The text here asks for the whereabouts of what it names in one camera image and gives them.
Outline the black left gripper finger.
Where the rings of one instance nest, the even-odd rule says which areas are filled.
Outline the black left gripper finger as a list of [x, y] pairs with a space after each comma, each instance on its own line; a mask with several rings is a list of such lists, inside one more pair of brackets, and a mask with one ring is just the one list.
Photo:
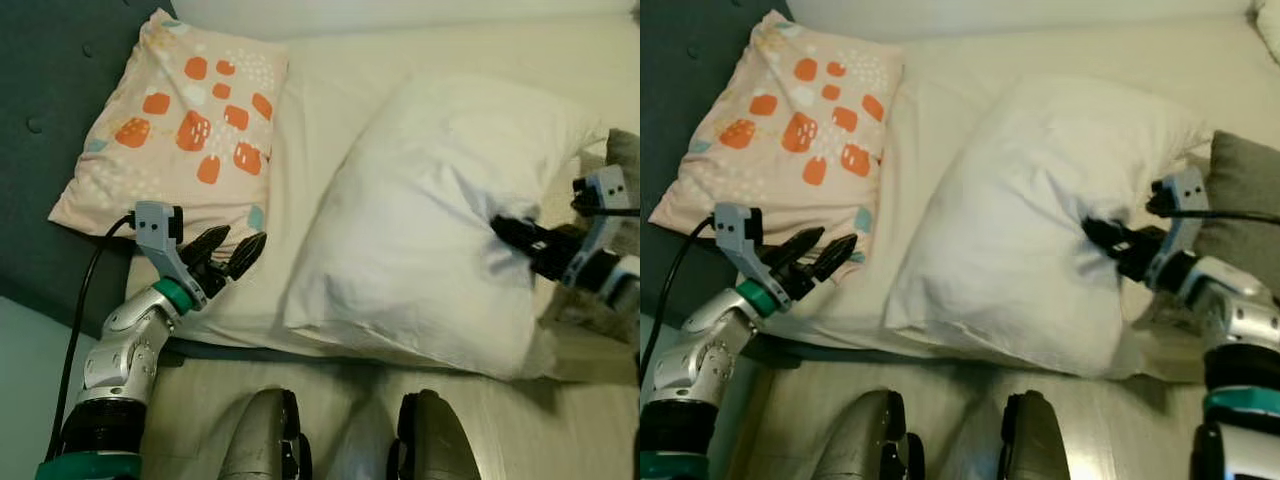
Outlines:
[[266, 242], [266, 232], [259, 232], [242, 239], [227, 260], [227, 275], [232, 280], [239, 280], [260, 259]]
[[815, 282], [827, 282], [856, 250], [858, 236], [844, 236], [827, 244], [817, 260], [810, 265], [810, 274]]
[[796, 262], [817, 246], [824, 233], [826, 229], [823, 227], [806, 228], [795, 233], [782, 244], [768, 247], [765, 250], [765, 265], [771, 270], [776, 270]]
[[229, 233], [229, 225], [206, 229], [183, 247], [183, 264], [187, 268], [195, 268], [212, 261], [212, 255], [221, 247]]

